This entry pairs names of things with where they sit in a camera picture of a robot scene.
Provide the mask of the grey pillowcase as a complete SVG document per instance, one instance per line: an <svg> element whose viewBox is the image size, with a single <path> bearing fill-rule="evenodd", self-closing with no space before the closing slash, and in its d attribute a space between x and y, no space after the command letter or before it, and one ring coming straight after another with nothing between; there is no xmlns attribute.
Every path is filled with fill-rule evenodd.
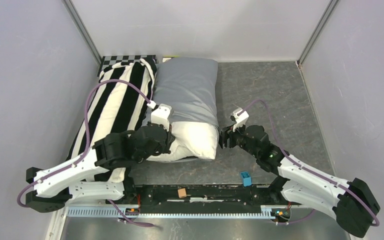
<svg viewBox="0 0 384 240"><path fill-rule="evenodd" d="M174 57L157 65L152 99L171 107L169 121L196 122L218 127L216 83L218 62Z"/></svg>

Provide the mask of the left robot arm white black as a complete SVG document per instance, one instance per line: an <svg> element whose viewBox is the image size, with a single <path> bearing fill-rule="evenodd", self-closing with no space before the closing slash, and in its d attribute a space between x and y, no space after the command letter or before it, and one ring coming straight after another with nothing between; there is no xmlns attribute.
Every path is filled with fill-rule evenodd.
<svg viewBox="0 0 384 240"><path fill-rule="evenodd" d="M31 167L26 170L26 181L33 190L25 194L24 207L50 213L78 202L122 200L131 204L137 198L132 179L127 182L87 182L86 179L118 168L128 169L151 156L168 154L174 140L170 124L150 122L138 130L110 133L83 154L55 167Z"/></svg>

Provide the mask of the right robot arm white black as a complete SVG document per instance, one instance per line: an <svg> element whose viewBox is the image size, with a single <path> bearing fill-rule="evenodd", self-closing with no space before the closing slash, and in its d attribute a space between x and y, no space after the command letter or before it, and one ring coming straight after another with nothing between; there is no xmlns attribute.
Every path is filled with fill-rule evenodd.
<svg viewBox="0 0 384 240"><path fill-rule="evenodd" d="M347 233L364 238L370 227L379 226L380 205L368 184L325 173L273 144L259 125L224 127L221 148L239 147L255 158L256 164L277 177L270 185L269 199L310 207L333 218Z"/></svg>

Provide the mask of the black white striped pillow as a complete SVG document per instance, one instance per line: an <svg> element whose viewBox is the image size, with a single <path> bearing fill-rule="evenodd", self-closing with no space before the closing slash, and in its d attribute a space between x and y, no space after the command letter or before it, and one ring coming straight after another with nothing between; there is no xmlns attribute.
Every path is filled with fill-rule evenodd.
<svg viewBox="0 0 384 240"><path fill-rule="evenodd" d="M99 75L101 86L93 94L87 119L90 143L110 133L137 130L147 111L147 99L154 93L157 64L152 58L108 66Z"/></svg>

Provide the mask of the blue small box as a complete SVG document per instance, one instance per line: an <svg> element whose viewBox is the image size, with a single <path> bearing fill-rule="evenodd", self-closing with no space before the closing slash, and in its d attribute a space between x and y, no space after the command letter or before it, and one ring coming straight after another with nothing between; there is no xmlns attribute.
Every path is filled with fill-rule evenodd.
<svg viewBox="0 0 384 240"><path fill-rule="evenodd" d="M252 177L247 171L241 172L240 177L242 179L242 185L244 187L248 187L252 185Z"/></svg>

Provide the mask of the orange small cube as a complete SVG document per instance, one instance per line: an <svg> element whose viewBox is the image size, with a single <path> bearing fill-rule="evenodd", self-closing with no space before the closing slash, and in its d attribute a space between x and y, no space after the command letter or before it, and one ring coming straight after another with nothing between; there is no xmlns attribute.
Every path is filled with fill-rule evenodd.
<svg viewBox="0 0 384 240"><path fill-rule="evenodd" d="M187 191L186 191L185 188L180 188L180 189L178 189L178 190L177 190L177 194L178 194L178 197L179 197L180 199L182 199L182 198L186 198L186 197L187 197Z"/></svg>

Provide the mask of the checkerboard calibration board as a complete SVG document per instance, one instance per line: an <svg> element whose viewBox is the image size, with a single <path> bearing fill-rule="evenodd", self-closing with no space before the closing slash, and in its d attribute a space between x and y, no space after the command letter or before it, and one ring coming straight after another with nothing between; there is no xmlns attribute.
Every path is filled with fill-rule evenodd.
<svg viewBox="0 0 384 240"><path fill-rule="evenodd" d="M117 63L121 63L122 65L128 65L130 63L139 62L140 59L153 59L156 64L159 63L157 56L154 54L145 54L145 55L107 55L101 58L99 70L97 72L97 76L100 76L100 73L105 68L112 66Z"/></svg>

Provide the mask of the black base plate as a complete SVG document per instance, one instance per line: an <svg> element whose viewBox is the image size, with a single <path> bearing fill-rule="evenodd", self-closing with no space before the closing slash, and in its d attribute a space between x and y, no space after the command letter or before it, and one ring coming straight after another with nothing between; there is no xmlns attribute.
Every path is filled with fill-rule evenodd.
<svg viewBox="0 0 384 240"><path fill-rule="evenodd" d="M179 198L178 189L187 197ZM141 214L254 214L261 206L287 206L279 191L264 184L143 184L127 189L118 205L137 205Z"/></svg>

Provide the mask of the left aluminium corner post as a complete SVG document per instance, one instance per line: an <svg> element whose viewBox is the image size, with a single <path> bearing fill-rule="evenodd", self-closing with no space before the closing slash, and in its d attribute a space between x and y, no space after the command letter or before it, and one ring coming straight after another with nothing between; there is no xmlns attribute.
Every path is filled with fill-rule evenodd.
<svg viewBox="0 0 384 240"><path fill-rule="evenodd" d="M88 49L90 50L95 61L100 65L102 61L102 56L100 55L98 48L96 47L90 33L88 32L86 25L84 24L80 14L78 13L72 0L62 0L67 12L69 13L73 23L75 24L77 30L79 31L81 37L86 43Z"/></svg>

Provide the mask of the aluminium corner post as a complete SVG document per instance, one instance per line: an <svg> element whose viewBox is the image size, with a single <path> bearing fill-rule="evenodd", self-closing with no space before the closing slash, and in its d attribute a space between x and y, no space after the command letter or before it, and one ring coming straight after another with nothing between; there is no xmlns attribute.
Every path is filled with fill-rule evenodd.
<svg viewBox="0 0 384 240"><path fill-rule="evenodd" d="M88 49L90 50L95 61L100 65L102 61L102 56L100 55L98 48L96 47L90 33L88 32L86 25L84 24L80 14L78 13L72 0L62 0L67 12L69 13L73 23L75 24L77 30L79 31L81 37L86 43Z"/></svg>
<svg viewBox="0 0 384 240"><path fill-rule="evenodd" d="M340 2L339 0L330 0L328 2L327 7L325 8L321 18L319 19L315 29L313 30L309 40L307 41L302 53L300 54L298 60L296 61L296 64L299 69L302 68L302 65L304 64L306 58L308 57L310 51L312 50L313 46L315 45L316 41L321 35L324 27L326 26L327 22L329 21L331 15L333 14L339 2Z"/></svg>

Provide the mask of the right aluminium corner post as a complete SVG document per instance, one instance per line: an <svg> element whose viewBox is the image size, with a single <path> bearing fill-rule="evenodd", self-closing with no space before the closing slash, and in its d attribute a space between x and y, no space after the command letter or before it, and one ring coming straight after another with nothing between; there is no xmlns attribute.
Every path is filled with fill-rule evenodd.
<svg viewBox="0 0 384 240"><path fill-rule="evenodd" d="M300 54L298 60L296 61L296 64L299 69L302 68L302 65L304 64L306 58L308 57L310 51L312 50L313 46L315 45L316 41L321 35L324 27L326 26L327 22L329 21L331 15L333 14L339 2L340 2L339 0L330 0L328 2L327 7L325 8L321 18L319 19L315 29L313 30L309 40L307 41L302 53Z"/></svg>

